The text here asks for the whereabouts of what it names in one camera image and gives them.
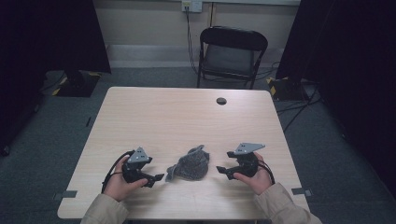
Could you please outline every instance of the wall outlet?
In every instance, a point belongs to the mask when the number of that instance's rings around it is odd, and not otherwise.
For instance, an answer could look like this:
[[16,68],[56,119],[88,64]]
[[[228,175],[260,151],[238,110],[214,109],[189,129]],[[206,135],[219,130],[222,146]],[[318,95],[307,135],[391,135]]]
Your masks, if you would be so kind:
[[181,1],[181,11],[187,11],[186,8],[189,9],[190,12],[192,12],[192,3],[191,1]]
[[202,12],[202,0],[199,1],[182,0],[181,11],[186,11],[186,7],[189,9],[189,12]]

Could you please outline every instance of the black tape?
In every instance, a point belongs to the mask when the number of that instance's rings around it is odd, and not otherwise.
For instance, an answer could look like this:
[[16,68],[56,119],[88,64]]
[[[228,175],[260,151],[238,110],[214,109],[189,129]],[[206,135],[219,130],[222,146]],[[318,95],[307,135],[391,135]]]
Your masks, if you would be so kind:
[[60,201],[63,198],[76,198],[76,190],[66,190],[63,193],[56,193],[53,195],[52,200]]
[[312,196],[312,190],[310,189],[303,189],[303,188],[298,188],[298,189],[291,189],[291,192],[293,193],[293,195],[297,195],[297,194],[303,194],[306,197]]

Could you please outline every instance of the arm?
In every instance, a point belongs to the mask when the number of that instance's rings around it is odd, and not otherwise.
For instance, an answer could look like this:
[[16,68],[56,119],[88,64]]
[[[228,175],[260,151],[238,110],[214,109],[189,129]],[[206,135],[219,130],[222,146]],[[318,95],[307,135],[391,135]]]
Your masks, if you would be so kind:
[[99,194],[88,208],[81,223],[122,223],[127,218],[129,211],[122,201],[128,195],[147,184],[147,179],[140,179],[134,183],[127,183],[122,177],[122,164],[128,157],[122,158],[117,163],[116,170],[109,179],[103,194]]
[[[263,161],[261,155],[255,155]],[[259,167],[253,177],[238,173],[233,174],[233,177],[250,186],[256,193],[256,203],[274,223],[321,223],[317,217],[295,205],[282,185],[272,185],[268,172],[263,168]]]

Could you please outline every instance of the gray carpet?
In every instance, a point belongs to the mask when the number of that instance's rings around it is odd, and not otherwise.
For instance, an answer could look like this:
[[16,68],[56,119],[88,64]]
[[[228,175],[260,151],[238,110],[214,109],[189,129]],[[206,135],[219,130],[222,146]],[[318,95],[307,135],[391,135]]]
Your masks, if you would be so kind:
[[[44,86],[61,75],[48,73]],[[243,83],[221,81],[203,81],[202,88],[245,88]],[[115,68],[99,79],[90,98],[54,97],[50,95],[54,87],[43,91],[40,109],[10,145],[10,155],[0,158],[0,223],[78,223],[59,219],[60,201],[52,198],[66,189],[108,88],[195,88],[195,84],[190,68]],[[309,94],[314,88],[306,86]],[[265,79],[258,80],[255,89],[268,90]],[[277,110],[293,104],[275,102]],[[284,128],[297,112],[279,113]],[[311,212],[324,223],[396,223],[396,203],[339,127],[318,102],[285,132],[302,185],[313,192],[307,197]]]

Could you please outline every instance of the sleeve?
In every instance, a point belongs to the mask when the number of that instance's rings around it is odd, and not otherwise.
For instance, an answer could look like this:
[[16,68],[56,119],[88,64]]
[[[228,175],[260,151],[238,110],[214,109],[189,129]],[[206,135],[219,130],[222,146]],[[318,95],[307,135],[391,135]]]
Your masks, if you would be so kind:
[[256,195],[255,202],[273,223],[321,223],[317,217],[295,205],[286,189],[279,183],[261,195]]
[[99,194],[88,208],[81,223],[122,223],[128,214],[129,211],[122,203],[105,194]]

